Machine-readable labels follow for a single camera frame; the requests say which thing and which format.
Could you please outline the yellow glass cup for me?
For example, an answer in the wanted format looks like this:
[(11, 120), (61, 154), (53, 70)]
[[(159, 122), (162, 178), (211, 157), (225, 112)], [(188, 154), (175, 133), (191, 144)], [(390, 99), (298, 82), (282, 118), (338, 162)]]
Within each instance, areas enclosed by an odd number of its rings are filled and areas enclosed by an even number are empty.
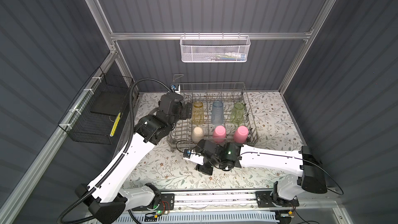
[(192, 108), (192, 123), (193, 124), (204, 124), (204, 104), (201, 101), (193, 103)]

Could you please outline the pink plastic cup front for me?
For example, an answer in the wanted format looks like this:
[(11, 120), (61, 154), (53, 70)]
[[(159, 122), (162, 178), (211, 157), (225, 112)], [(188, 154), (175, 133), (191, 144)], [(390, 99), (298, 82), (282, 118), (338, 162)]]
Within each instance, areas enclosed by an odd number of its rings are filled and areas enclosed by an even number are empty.
[(222, 125), (217, 126), (214, 129), (212, 139), (215, 143), (223, 143), (226, 141), (227, 131), (226, 128)]

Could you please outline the pink plastic cup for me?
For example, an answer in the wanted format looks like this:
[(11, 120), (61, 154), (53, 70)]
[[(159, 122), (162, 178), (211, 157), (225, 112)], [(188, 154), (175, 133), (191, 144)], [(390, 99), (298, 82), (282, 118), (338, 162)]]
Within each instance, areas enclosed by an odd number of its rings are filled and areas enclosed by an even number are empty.
[(223, 143), (226, 141), (227, 131), (226, 128), (222, 125), (217, 126), (214, 129), (212, 139), (215, 143)]
[(236, 143), (245, 143), (247, 141), (249, 135), (249, 130), (246, 126), (242, 125), (237, 128), (234, 133), (234, 142)]

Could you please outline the beige plastic cup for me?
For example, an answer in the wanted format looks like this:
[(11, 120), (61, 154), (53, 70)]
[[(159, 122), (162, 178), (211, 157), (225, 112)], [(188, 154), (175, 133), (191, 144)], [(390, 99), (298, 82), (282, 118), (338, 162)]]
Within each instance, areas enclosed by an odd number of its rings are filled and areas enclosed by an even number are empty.
[(205, 138), (204, 131), (201, 127), (195, 127), (191, 134), (192, 141), (198, 143)]

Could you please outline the blue translucent cup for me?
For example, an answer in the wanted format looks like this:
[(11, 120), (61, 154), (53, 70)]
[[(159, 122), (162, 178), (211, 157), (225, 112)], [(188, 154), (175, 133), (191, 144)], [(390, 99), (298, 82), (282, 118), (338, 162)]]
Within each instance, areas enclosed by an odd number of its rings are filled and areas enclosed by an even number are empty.
[(223, 102), (214, 101), (211, 109), (211, 123), (219, 126), (224, 123)]

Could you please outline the grey wire dish rack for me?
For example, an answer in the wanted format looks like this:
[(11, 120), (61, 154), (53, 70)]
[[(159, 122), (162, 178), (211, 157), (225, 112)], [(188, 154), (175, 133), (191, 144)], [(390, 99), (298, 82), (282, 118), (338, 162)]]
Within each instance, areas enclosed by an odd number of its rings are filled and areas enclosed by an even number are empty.
[(214, 129), (217, 127), (211, 123), (211, 109), (214, 101), (223, 102), (224, 123), (227, 138), (225, 142), (233, 142), (234, 133), (241, 125), (231, 122), (231, 111), (234, 103), (242, 102), (245, 105), (245, 117), (242, 125), (249, 130), (246, 144), (254, 146), (259, 141), (259, 134), (255, 124), (255, 118), (249, 102), (249, 94), (246, 86), (241, 82), (212, 82), (212, 83), (184, 83), (183, 74), (175, 74), (173, 82), (180, 84), (180, 94), (184, 96), (186, 102), (194, 103), (201, 101), (204, 104), (204, 124), (193, 124), (192, 118), (181, 120), (175, 129), (168, 135), (167, 142), (171, 149), (192, 148), (194, 143), (191, 138), (192, 130), (201, 127), (204, 131), (205, 139), (211, 140)]

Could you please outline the green glass cup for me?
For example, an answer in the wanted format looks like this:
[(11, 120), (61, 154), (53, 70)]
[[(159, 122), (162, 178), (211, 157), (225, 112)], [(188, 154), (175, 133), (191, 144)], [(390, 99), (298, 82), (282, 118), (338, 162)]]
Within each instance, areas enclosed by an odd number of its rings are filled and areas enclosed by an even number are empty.
[(231, 111), (231, 122), (235, 125), (242, 125), (245, 117), (245, 105), (242, 102), (234, 103)]

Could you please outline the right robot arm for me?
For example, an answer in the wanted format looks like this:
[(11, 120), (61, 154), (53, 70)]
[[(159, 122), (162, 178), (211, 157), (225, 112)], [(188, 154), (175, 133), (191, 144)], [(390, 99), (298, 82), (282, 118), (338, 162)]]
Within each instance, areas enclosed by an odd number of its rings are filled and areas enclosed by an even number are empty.
[(297, 207), (297, 196), (308, 192), (326, 194), (329, 173), (315, 159), (308, 146), (300, 150), (278, 151), (247, 144), (228, 142), (224, 145), (200, 140), (193, 149), (185, 149), (183, 158), (196, 164), (195, 169), (211, 176), (214, 169), (229, 172), (235, 168), (265, 168), (282, 171), (286, 177), (274, 182), (272, 191), (257, 193), (259, 206)]

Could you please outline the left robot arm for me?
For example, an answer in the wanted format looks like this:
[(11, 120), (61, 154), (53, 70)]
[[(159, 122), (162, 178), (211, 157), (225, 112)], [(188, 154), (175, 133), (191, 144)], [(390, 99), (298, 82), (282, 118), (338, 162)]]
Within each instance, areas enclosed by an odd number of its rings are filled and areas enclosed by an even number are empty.
[(88, 207), (91, 215), (73, 220), (74, 224), (94, 219), (102, 224), (111, 224), (124, 211), (141, 206), (157, 208), (159, 205), (161, 194), (152, 184), (126, 191), (121, 187), (146, 154), (174, 130), (179, 120), (192, 117), (192, 103), (186, 102), (180, 94), (179, 83), (173, 82), (170, 86), (160, 83), (167, 93), (162, 95), (155, 114), (144, 116), (136, 123), (133, 92), (143, 81), (137, 80), (129, 89), (130, 133), (126, 144), (94, 180), (76, 188), (79, 199), (60, 214), (58, 224), (64, 224), (64, 217), (81, 203)]

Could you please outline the floral table mat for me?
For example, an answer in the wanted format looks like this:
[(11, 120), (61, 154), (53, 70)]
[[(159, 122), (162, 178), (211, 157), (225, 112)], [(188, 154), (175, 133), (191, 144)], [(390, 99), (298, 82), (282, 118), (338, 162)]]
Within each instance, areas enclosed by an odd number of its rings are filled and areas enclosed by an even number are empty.
[[(244, 93), (250, 106), (249, 121), (257, 128), (256, 147), (272, 150), (299, 150), (305, 145), (288, 108), (279, 92)], [(195, 170), (195, 164), (185, 161), (181, 151), (172, 150), (163, 139), (123, 183), (124, 189), (154, 184), (158, 189), (252, 189), (271, 188), (285, 178), (280, 170), (242, 168), (224, 172), (215, 169), (211, 176)]]

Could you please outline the black pad in basket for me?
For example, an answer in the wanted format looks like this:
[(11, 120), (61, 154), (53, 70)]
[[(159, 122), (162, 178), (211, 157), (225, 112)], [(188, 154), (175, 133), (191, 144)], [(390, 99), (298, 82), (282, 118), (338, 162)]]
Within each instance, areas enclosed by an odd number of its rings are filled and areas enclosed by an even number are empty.
[(94, 114), (116, 117), (123, 106), (125, 95), (102, 92), (94, 101), (90, 112)]

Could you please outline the tubes in white basket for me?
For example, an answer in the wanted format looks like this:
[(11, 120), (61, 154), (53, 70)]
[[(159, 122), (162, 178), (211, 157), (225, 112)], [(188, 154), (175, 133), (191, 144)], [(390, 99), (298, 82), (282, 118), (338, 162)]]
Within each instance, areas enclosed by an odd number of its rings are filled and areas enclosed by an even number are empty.
[(239, 52), (228, 52), (224, 54), (215, 54), (205, 59), (208, 61), (246, 62), (247, 55)]

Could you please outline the white mesh wall basket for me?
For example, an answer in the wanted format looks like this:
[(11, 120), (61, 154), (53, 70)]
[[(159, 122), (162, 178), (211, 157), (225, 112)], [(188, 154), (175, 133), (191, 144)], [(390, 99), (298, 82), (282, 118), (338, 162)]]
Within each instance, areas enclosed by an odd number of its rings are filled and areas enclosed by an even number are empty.
[(181, 60), (184, 63), (244, 63), (208, 61), (215, 54), (239, 52), (248, 54), (251, 40), (247, 35), (183, 35), (180, 37)]

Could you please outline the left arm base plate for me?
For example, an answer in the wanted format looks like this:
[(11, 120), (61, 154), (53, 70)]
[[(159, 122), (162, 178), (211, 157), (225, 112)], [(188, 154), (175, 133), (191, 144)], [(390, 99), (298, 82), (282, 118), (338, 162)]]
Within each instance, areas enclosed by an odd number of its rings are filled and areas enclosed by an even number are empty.
[(174, 209), (175, 194), (160, 194), (155, 196), (149, 206), (139, 206), (132, 211), (171, 211)]

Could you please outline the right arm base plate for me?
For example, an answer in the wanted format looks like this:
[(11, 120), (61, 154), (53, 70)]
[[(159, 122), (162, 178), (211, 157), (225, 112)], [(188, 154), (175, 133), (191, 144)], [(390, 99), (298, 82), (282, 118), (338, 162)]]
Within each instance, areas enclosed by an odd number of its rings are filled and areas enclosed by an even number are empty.
[(297, 197), (292, 200), (285, 200), (282, 198), (274, 197), (273, 192), (270, 190), (256, 191), (255, 192), (258, 207), (270, 208), (270, 207), (298, 207), (299, 201)]

